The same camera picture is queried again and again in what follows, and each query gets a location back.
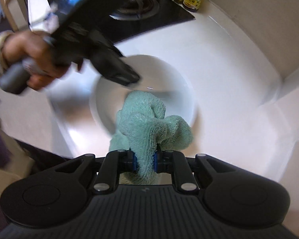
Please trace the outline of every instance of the person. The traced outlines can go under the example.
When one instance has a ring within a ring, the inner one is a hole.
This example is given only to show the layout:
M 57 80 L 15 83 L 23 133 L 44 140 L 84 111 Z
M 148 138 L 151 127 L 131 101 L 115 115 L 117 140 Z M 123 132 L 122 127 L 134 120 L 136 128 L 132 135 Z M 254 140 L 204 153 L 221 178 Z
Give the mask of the person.
M 30 30 L 13 33 L 0 33 L 0 76 L 10 65 L 24 57 L 33 58 L 45 75 L 31 73 L 27 85 L 40 90 L 56 78 L 62 77 L 69 66 L 56 68 L 51 59 L 49 45 L 43 40 L 47 33 Z M 35 148 L 24 142 L 17 141 L 0 129 L 0 195 L 11 183 L 28 175 L 53 167 L 67 159 L 50 152 Z M 0 230 L 7 226 L 0 209 Z

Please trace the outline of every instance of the silver screw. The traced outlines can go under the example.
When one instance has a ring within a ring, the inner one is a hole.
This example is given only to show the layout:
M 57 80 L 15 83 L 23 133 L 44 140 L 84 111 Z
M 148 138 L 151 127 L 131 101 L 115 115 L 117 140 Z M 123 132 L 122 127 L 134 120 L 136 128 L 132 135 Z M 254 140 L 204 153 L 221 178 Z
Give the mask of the silver screw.
M 107 183 L 96 183 L 93 188 L 97 191 L 107 191 L 110 186 Z
M 180 187 L 181 187 L 184 191 L 194 191 L 194 190 L 196 190 L 196 188 L 197 188 L 196 184 L 194 184 L 194 183 L 190 183 L 190 182 L 183 183 Z

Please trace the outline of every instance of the ribbed black surface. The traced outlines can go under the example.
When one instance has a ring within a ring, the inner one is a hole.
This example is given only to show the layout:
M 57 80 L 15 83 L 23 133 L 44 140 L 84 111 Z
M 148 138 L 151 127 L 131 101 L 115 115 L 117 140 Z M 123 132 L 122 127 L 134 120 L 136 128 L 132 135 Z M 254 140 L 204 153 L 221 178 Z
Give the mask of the ribbed black surface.
M 10 224 L 0 239 L 293 239 L 283 226 L 245 230 L 210 216 L 195 196 L 175 192 L 171 185 L 119 185 L 109 195 L 95 196 L 81 215 L 48 229 Z

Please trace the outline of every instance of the gray handle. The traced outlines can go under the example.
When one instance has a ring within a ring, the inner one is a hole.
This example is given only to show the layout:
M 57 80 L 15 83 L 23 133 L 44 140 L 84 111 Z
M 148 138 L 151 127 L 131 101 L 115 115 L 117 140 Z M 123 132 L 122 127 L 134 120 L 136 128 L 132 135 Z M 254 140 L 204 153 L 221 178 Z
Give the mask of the gray handle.
M 3 76 L 0 77 L 0 88 L 9 93 L 20 94 L 28 86 L 30 73 L 24 68 L 22 61 L 9 67 Z

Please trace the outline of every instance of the kitchen counter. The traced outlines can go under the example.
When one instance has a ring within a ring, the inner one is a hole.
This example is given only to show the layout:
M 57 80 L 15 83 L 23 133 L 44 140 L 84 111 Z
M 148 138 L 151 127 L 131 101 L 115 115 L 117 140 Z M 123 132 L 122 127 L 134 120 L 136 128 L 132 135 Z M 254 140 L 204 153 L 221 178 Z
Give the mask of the kitchen counter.
M 42 18 L 47 0 L 28 0 L 29 22 Z M 192 85 L 198 104 L 195 140 L 186 156 L 206 153 L 252 172 L 279 180 L 292 149 L 279 135 L 288 127 L 275 100 L 281 79 L 266 57 L 219 8 L 206 0 L 196 20 L 156 29 L 116 44 L 125 56 L 146 54 L 174 66 Z M 35 29 L 42 29 L 38 24 Z M 94 121 L 89 107 L 99 79 L 88 60 L 73 68 L 46 95 L 74 157 L 105 156 L 110 134 Z

